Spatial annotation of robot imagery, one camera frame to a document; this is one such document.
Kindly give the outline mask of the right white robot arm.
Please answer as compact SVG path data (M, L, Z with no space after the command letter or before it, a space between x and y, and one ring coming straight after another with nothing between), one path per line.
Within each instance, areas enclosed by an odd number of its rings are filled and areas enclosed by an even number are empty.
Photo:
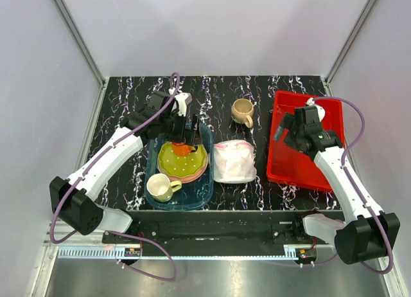
M306 243L313 237L332 245L345 264L364 264L387 257L388 273L394 263L393 247L400 228L395 213L385 213L371 197L351 164L341 139L332 130L324 130L325 111L318 105L299 107L285 113L274 140L284 140L287 147L310 158L322 172L336 195L344 221L334 220L317 211L297 217L293 239Z

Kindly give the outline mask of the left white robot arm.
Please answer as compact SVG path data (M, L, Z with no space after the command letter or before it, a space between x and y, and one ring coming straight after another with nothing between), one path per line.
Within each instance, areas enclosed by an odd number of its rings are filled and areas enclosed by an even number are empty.
M191 125L186 124L191 101L191 94L171 88L167 93L155 92L142 109L127 114L86 164L69 177L55 177L50 182L53 218L61 219L82 235L98 229L114 230L123 242L133 242L139 228L131 216L123 210L102 207L95 200L121 166L151 140L201 144L198 116L193 115Z

